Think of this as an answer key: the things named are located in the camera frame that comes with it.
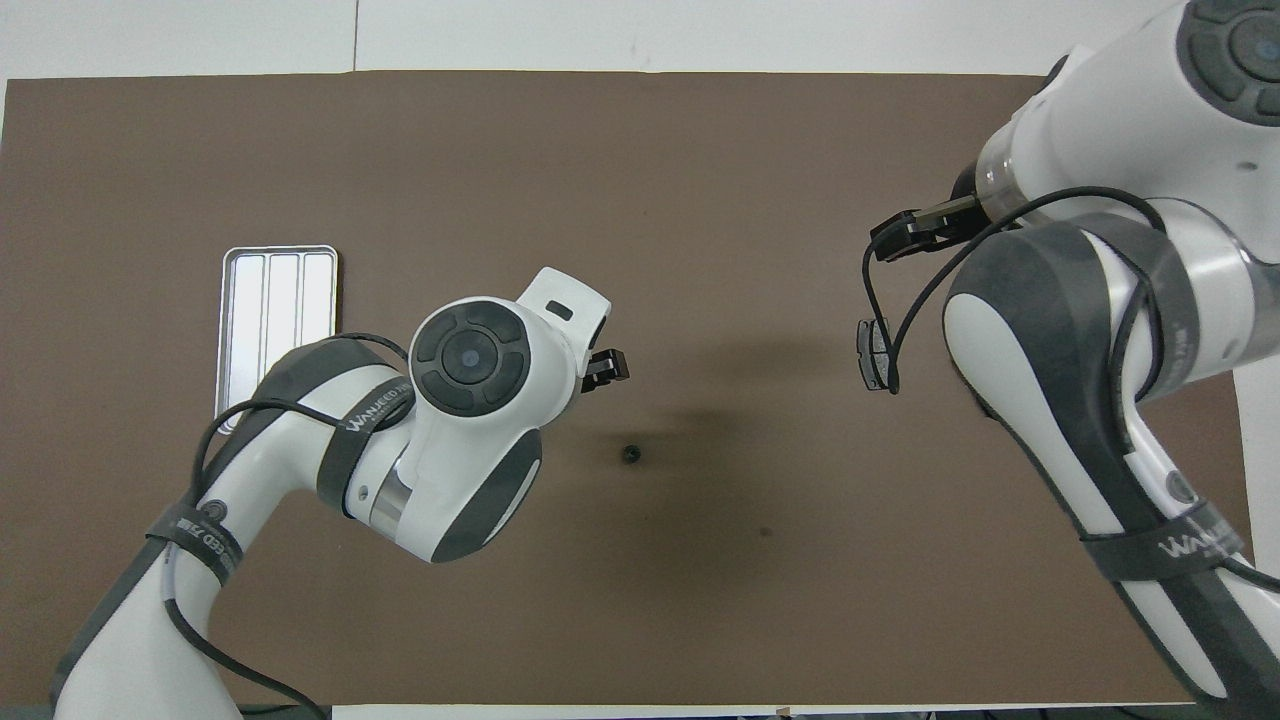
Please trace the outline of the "short rectangular grey brake pad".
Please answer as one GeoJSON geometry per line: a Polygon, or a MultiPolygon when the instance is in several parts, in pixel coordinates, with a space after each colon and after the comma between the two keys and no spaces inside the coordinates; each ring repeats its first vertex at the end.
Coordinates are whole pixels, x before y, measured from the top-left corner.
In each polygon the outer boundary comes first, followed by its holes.
{"type": "Polygon", "coordinates": [[[858,366],[868,391],[899,392],[892,340],[876,319],[861,319],[856,327],[858,366]]]}

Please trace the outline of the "brown table mat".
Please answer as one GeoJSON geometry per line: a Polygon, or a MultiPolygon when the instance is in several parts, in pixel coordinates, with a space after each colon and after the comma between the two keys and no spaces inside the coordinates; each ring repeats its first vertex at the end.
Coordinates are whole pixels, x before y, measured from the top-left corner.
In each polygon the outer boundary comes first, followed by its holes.
{"type": "Polygon", "coordinates": [[[946,354],[899,396],[869,229],[943,200],[1034,76],[362,72],[10,82],[0,142],[0,705],[186,488],[221,259],[325,243],[407,343],[543,266],[628,380],[544,434],[484,551],[425,564],[282,502],[212,637],[324,703],[1175,702],[1179,683],[946,354]],[[623,464],[626,445],[643,457],[623,464]]]}

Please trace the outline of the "silver metal tray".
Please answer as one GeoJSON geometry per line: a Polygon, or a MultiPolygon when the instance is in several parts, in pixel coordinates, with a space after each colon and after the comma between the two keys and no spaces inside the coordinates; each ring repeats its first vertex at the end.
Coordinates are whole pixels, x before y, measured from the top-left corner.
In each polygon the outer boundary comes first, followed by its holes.
{"type": "Polygon", "coordinates": [[[221,261],[214,415],[248,400],[285,354],[339,327],[340,256],[329,245],[242,246],[221,261]]]}

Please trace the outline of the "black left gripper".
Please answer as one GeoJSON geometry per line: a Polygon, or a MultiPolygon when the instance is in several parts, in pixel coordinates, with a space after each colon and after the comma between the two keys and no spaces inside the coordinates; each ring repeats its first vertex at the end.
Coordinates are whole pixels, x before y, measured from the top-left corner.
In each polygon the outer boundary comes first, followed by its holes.
{"type": "Polygon", "coordinates": [[[609,386],[613,382],[627,380],[628,378],[630,372],[625,352],[617,348],[591,352],[584,368],[579,392],[585,395],[593,392],[596,387],[609,386]]]}

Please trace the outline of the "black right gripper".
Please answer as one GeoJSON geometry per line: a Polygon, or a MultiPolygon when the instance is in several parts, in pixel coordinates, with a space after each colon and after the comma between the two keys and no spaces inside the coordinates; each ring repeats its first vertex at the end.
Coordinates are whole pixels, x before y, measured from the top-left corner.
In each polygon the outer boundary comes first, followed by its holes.
{"type": "Polygon", "coordinates": [[[956,206],[946,222],[920,222],[920,229],[913,210],[896,213],[869,231],[872,256],[879,263],[893,263],[916,252],[920,245],[923,250],[942,250],[988,228],[995,217],[988,214],[980,200],[983,181],[978,165],[978,160],[972,161],[954,183],[948,201],[963,201],[964,208],[956,206]]]}

